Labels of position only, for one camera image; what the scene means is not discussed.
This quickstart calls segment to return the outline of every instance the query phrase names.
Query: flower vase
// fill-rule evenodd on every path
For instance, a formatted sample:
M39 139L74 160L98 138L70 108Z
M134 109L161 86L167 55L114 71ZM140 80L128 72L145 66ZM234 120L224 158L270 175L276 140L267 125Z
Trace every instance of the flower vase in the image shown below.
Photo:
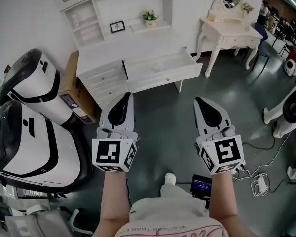
M155 27L157 24L157 20L145 20L145 25L147 27Z

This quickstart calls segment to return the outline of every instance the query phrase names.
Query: black stripe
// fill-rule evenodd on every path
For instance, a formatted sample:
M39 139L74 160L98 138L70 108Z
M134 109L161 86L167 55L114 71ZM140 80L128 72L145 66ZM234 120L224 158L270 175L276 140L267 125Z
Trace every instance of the black stripe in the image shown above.
M15 176L15 177L27 178L27 177L38 176L38 175L47 173L51 171L54 167L56 167L58 163L58 149L57 149L55 132L54 132L52 122L50 120L45 120L45 122L47 127L47 135L48 135L49 151L50 151L48 162L43 167L27 174L18 175L18 174L10 173L7 171L3 171L4 173L11 176Z
M48 102L50 100L53 100L57 94L58 94L58 89L59 89L59 84L60 84L60 73L58 70L56 70L55 74L55 80L53 87L51 88L50 92L48 92L45 95L38 96L38 97L22 97L19 93L17 93L14 89L11 90L11 92L23 103L40 103L40 102Z
M51 183L51 184L61 184L61 183L55 183L55 182L48 182L48 181L44 181L46 183Z
M44 65L43 65L43 71L44 71L44 73L46 73L47 65L48 65L48 62L45 61L44 62Z
M34 134L34 119L33 118L29 118L29 133L30 135L35 138L35 134Z
M125 74L126 74L127 80L129 80L129 79L128 79L128 75L127 75L127 71L126 71L126 68L125 68L125 63L124 63L123 60L122 60L122 63L123 63L123 68L124 68L124 71L125 71Z
M1 172L1 175L4 176L4 177L10 177L10 176L11 176L11 177L13 177L13 178L19 180L18 182L25 183L23 179L21 179L21 178L17 178L17 177L15 177L15 176L13 176L13 175L10 175L9 172L6 172L6 171L4 171L4 170ZM26 180L26 181L29 182L29 183L25 183L25 184L32 184L32 185L33 185L33 184L46 185L46 184L44 184L44 183L38 183L38 182L29 181L29 180Z

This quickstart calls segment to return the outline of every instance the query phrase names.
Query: concrete floor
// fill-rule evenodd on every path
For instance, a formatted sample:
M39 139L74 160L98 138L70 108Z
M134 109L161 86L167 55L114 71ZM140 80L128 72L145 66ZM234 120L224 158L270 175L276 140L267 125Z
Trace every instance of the concrete floor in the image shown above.
M177 182L190 182L193 174L208 176L206 167L196 154L194 143L198 136L194 122L193 100L197 96L210 98L229 113L236 133L242 141L260 147L272 145L271 125L264 125L261 113L277 105L291 90L294 78L285 75L282 59L270 47L272 58L264 72L260 57L253 72L244 69L243 53L237 57L220 54L211 76L204 77L209 57L202 57L200 77L183 82L179 94L173 84L136 93L135 131L142 138L139 149L128 173L130 200L158 197L167 172L177 176ZM97 124L86 125L84 134L91 145L96 137ZM253 172L261 164L269 164L284 139L277 139L269 151L244 146L246 168ZM260 168L271 180L271 190L286 178L286 169L296 161L296 130L282 147L270 167ZM54 206L64 205L70 210L83 208L80 222L94 230L100 213L104 174L95 170L94 178L78 192L59 199ZM254 197L250 184L253 179L234 182L239 214L248 227L262 237L280 236L296 215L296 185L282 184L276 193ZM181 185L187 191L190 185Z

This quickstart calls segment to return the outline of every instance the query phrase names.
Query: open drawer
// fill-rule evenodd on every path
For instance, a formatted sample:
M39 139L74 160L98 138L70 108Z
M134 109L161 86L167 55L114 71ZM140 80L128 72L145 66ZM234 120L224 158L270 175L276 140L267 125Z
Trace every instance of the open drawer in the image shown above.
M179 53L150 60L124 60L127 84L132 93L197 77L202 65L196 63L185 48Z

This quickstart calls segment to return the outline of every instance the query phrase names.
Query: chair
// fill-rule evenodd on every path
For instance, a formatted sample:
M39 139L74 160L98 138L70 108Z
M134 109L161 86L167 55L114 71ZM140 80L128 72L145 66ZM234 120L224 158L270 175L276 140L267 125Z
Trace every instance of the chair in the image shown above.
M290 47L293 46L293 44L290 43L285 43L284 47L282 48L282 50L280 51L281 57L283 56L284 52L288 52L290 53Z
M265 45L266 42L264 42L265 40L267 40L268 35L267 35L267 32L266 32L266 29L265 29L265 26L264 26L264 25L261 25L261 24L255 23L255 25L254 25L254 29L255 29L257 32L259 32L259 33L263 36L263 38L261 39L261 43L260 43L260 45L259 45L259 47L258 47L257 56L256 56L256 58L255 58L255 62L254 62L254 64L253 64L252 71L253 71L253 69L254 69L255 66L256 66L256 63L257 63L257 61L258 61L259 56L263 56L263 57L266 57L267 60L266 60L266 63L264 64L264 67L263 67L263 69L262 69L262 71L261 71L261 73L262 73L263 70L265 69L266 65L267 65L268 60L269 60L270 57L271 57L271 55L269 54L269 52L266 50L266 45ZM249 51L249 49L247 49L244 59L246 58L246 56L247 56L247 54L248 54L248 51Z

